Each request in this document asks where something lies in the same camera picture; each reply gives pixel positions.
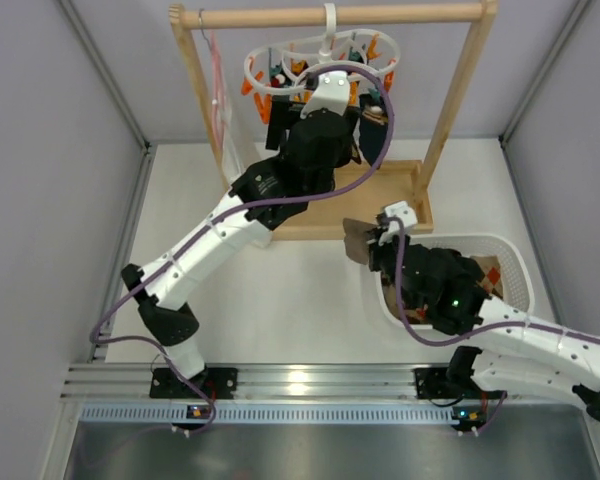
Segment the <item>white plastic clip hanger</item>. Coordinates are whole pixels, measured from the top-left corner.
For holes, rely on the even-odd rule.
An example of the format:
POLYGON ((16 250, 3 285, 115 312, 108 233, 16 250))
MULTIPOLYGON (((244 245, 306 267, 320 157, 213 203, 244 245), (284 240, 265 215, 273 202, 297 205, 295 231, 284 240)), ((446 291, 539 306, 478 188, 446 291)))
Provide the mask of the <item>white plastic clip hanger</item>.
POLYGON ((276 42, 252 50, 244 61, 241 94, 295 95, 309 73, 327 64, 359 63, 391 86, 401 49, 389 35, 374 29, 337 29, 336 6, 324 5, 326 27, 321 35, 276 42))

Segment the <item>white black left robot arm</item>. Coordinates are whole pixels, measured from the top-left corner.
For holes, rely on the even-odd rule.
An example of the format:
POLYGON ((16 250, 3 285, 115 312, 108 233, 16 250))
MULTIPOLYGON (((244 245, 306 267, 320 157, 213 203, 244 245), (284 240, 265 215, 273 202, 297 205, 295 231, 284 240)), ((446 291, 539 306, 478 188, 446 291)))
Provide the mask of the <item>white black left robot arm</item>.
POLYGON ((274 156, 250 165, 215 209, 171 250, 145 265, 127 265, 122 279, 143 324, 167 360, 188 380, 205 361, 197 345, 199 322, 191 292, 246 245, 264 241, 311 202, 335 189, 336 169, 354 159, 357 107, 342 113, 320 108, 307 115, 299 102, 274 98, 266 149, 274 156))

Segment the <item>navy sock with bear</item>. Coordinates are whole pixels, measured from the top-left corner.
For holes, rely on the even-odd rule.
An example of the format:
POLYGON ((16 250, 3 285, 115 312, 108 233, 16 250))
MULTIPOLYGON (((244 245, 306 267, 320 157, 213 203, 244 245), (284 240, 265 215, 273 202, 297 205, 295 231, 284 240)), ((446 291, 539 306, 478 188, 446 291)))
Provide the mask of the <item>navy sock with bear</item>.
POLYGON ((388 141, 388 115, 384 100, 375 90, 359 97, 361 109, 358 147, 369 166, 384 157, 390 145, 388 141))

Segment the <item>brown striped sock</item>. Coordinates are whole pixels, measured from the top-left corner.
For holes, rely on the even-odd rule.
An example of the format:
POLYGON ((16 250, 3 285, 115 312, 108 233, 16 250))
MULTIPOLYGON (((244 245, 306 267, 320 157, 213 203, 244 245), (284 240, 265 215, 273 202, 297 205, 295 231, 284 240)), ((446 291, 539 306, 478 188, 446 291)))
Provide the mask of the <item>brown striped sock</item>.
POLYGON ((344 248, 347 258, 357 264, 367 266, 370 260, 369 242, 375 240, 376 224, 344 218, 344 248))

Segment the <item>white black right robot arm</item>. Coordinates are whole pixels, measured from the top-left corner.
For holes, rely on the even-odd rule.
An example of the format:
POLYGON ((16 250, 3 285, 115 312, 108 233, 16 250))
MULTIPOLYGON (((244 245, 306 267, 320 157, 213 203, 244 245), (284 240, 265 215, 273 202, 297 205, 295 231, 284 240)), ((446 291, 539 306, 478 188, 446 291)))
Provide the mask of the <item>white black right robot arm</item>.
POLYGON ((464 389, 553 398, 600 423, 600 337, 543 321, 481 284, 479 263, 454 249, 411 244, 373 229, 368 266, 396 292, 418 343, 453 347, 447 378, 464 389))

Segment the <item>aluminium rail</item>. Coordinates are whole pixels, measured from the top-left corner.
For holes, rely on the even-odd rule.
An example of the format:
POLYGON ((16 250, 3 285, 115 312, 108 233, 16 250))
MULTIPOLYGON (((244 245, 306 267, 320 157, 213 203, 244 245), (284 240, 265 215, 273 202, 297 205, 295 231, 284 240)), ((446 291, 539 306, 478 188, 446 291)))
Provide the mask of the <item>aluminium rail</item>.
MULTIPOLYGON (((193 383, 220 403, 414 403, 426 401, 418 364, 210 365, 193 383)), ((69 367, 66 401, 204 400, 160 363, 86 363, 69 367)))

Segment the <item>white hanging cloth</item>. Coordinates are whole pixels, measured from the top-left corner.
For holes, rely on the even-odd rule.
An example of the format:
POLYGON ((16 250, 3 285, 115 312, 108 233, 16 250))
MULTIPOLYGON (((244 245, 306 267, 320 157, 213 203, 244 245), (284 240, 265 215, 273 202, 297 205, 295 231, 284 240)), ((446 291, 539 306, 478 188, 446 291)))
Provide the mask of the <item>white hanging cloth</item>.
POLYGON ((222 171, 228 182, 232 183, 244 174, 249 166, 259 162, 261 156, 247 122, 231 102, 222 110, 221 120, 222 171))

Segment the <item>white perforated plastic basket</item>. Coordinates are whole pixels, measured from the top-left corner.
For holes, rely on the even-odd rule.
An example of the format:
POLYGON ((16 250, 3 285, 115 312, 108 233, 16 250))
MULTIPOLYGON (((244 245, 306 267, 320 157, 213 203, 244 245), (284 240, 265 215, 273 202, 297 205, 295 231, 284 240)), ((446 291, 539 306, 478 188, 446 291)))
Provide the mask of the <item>white perforated plastic basket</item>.
MULTIPOLYGON (((535 294, 527 266, 517 247, 504 237, 487 233, 428 234, 413 237, 411 243, 451 248, 468 257, 495 256, 500 265, 503 300, 518 310, 533 312, 535 294)), ((368 323, 384 335, 402 328, 386 305, 380 274, 366 267, 360 270, 361 300, 368 323)))

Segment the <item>argyle patterned sock in basket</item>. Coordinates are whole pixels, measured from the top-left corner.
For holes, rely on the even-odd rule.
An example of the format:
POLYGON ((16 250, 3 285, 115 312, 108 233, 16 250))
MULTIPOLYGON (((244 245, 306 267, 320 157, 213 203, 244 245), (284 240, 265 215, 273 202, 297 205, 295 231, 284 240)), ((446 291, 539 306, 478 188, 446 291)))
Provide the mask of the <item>argyle patterned sock in basket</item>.
MULTIPOLYGON (((476 280, 476 282, 490 295, 499 299, 504 298, 504 287, 502 284, 501 265, 496 256, 470 256, 458 259, 463 263, 476 280)), ((396 301, 396 289, 389 283, 386 275, 380 276, 385 306, 389 315, 398 323, 401 322, 396 301)), ((427 325, 423 309, 406 310, 406 318, 412 325, 427 325)))

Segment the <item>wooden clothes rack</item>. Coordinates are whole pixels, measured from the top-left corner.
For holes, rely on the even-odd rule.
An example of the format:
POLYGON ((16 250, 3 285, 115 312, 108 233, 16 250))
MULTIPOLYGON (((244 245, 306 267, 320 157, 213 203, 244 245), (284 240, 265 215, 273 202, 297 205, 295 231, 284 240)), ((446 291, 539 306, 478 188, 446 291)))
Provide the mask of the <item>wooden clothes rack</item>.
POLYGON ((194 89, 221 181, 228 175, 224 150, 213 120, 212 99, 193 38, 194 31, 310 27, 466 23, 469 30, 426 155, 421 160, 391 160, 341 200, 323 200, 275 234, 277 240, 337 240, 344 217, 370 219, 375 207, 406 201, 416 214, 417 233, 434 228, 427 188, 437 167, 493 21, 495 1, 471 3, 367 5, 342 7, 233 9, 194 12, 181 4, 169 8, 176 43, 194 89))

